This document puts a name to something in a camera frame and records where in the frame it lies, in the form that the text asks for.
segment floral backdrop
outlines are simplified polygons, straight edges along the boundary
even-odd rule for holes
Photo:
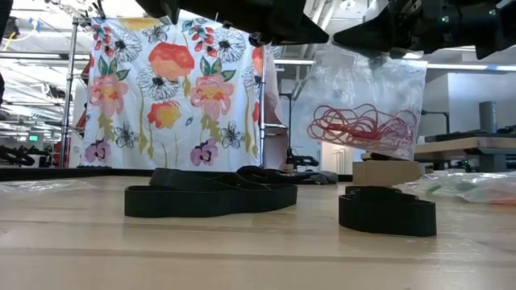
[[[259,164],[261,50],[272,50],[203,18],[97,19],[94,30],[84,165]]]

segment clear plastic bag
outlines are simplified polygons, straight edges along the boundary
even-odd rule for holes
[[[516,172],[435,173],[410,183],[416,194],[461,197],[469,202],[516,205]]]
[[[91,189],[93,185],[81,180],[28,180],[0,183],[0,193],[48,193],[62,190]]]
[[[411,160],[426,74],[426,61],[328,44],[316,53],[301,95],[308,109],[302,122],[312,139]]]

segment red wire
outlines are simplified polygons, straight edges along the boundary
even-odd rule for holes
[[[307,132],[313,139],[388,154],[399,147],[412,147],[417,120],[408,110],[392,115],[371,104],[354,109],[322,105],[315,109]]]

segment workbench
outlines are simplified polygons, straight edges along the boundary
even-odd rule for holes
[[[124,217],[123,190],[0,194],[1,290],[514,289],[516,207],[437,203],[438,236],[367,234],[338,223],[340,186],[298,204],[214,218]]]
[[[444,162],[475,158],[481,172],[506,172],[508,155],[516,155],[516,138],[471,137],[420,144],[414,160]]]

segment clear plastic sheet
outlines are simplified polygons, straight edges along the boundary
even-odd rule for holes
[[[0,193],[54,193],[63,190],[91,189],[93,185],[81,180],[28,180],[0,182]]]
[[[461,197],[475,203],[516,205],[516,172],[427,174],[408,186],[416,194]]]
[[[426,74],[426,61],[323,46],[301,95],[302,124],[312,139],[411,160]]]

